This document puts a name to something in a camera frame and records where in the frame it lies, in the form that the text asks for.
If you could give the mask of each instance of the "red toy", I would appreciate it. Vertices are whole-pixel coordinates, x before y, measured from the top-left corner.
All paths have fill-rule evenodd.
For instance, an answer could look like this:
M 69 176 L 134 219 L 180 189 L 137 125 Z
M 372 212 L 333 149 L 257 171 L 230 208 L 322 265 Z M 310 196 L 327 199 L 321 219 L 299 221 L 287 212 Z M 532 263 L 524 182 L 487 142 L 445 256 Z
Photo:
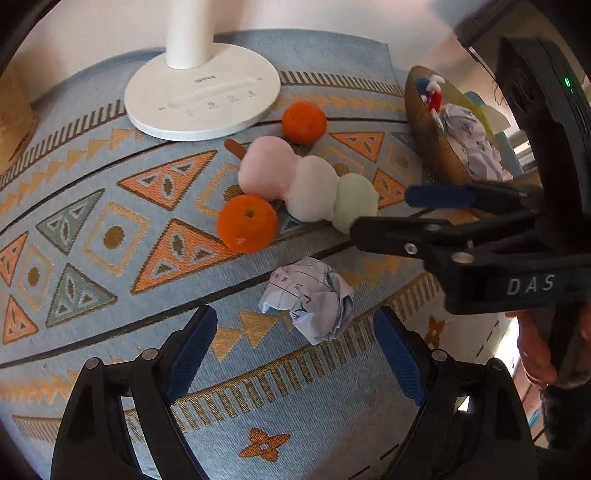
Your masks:
M 439 112 L 441 104 L 443 103 L 443 95 L 439 92 L 431 92 L 429 95 L 429 110 Z

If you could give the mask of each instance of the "cardboard box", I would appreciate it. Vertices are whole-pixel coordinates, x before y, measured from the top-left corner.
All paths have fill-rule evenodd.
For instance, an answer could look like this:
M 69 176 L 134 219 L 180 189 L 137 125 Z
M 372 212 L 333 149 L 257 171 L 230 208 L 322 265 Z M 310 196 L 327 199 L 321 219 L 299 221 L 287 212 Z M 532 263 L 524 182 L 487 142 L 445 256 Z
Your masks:
M 14 70 L 0 77 L 0 174 L 22 155 L 35 131 L 35 116 Z

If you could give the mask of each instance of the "orange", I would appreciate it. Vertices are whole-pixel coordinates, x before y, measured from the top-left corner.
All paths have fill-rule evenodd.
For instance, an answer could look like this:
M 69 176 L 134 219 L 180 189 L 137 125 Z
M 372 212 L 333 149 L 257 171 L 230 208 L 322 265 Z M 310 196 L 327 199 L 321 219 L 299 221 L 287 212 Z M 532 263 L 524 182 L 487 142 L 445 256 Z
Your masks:
M 234 252 L 253 254 L 269 245 L 277 233 L 277 213 L 257 195 L 238 195 L 217 217 L 217 235 Z
M 326 115 L 311 102 L 296 102 L 283 113 L 281 125 L 291 142 L 312 145 L 326 133 Z

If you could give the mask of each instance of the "black device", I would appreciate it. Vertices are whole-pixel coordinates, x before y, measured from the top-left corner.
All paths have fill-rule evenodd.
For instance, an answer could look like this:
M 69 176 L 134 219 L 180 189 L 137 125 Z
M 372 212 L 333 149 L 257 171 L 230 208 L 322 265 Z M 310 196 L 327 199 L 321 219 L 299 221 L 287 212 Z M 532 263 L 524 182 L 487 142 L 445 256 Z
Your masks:
M 86 361 L 66 406 L 51 480 L 148 480 L 129 439 L 121 397 L 133 397 L 139 422 L 163 480 L 208 480 L 170 406 L 184 395 L 217 328 L 201 307 L 160 349 L 135 360 Z M 420 407 L 397 457 L 381 480 L 535 480 L 534 444 L 505 365 L 456 362 L 408 331 L 389 307 L 374 315 L 374 332 L 403 394 Z M 467 413 L 456 399 L 470 396 Z
M 454 314 L 552 306 L 535 319 L 548 338 L 557 385 L 589 379 L 573 370 L 584 341 L 576 329 L 591 292 L 591 108 L 560 49 L 537 38 L 504 38 L 497 72 L 530 139 L 542 189 L 504 184 L 420 186 L 412 206 L 446 199 L 493 213 L 452 226 L 446 220 L 360 218 L 351 237 L 361 250 L 422 258 Z
M 201 307 L 160 349 L 131 362 L 86 361 L 66 405 L 51 463 L 52 480 L 148 480 L 139 467 L 121 397 L 133 397 L 139 422 L 163 480 L 208 480 L 170 406 L 185 395 L 217 331 Z

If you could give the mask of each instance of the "patterned rug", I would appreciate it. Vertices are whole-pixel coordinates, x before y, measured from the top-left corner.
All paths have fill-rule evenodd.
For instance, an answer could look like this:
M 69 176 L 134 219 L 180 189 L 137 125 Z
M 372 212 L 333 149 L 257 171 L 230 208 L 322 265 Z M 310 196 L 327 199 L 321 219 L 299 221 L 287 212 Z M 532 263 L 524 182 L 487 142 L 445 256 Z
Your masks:
M 366 176 L 382 215 L 416 213 L 404 192 L 426 173 L 386 45 L 289 30 L 217 40 L 261 53 L 282 82 L 264 121 L 232 139 L 248 145 L 280 136 L 284 109 L 314 102 L 329 132 L 297 152 L 325 158 L 339 174 Z M 493 314 L 451 317 L 420 262 L 361 253 L 328 223 L 301 224 L 280 205 L 271 246 L 255 255 L 228 251 L 215 237 L 216 218 L 239 193 L 240 161 L 226 139 L 165 142 L 125 116 L 127 81 L 157 53 L 108 60 L 45 95 L 35 105 L 31 146 L 0 177 L 0 419 L 48 478 L 84 361 L 133 359 L 210 304 L 218 333 L 189 393 L 173 406 L 210 477 L 377 478 L 416 408 L 379 350 L 372 312 L 390 304 L 430 345 L 464 361 L 486 361 L 505 324 Z M 270 272 L 305 255 L 355 289 L 353 324 L 319 346 L 281 312 L 257 309 Z M 124 407 L 139 462 L 159 478 L 133 402 L 124 398 Z

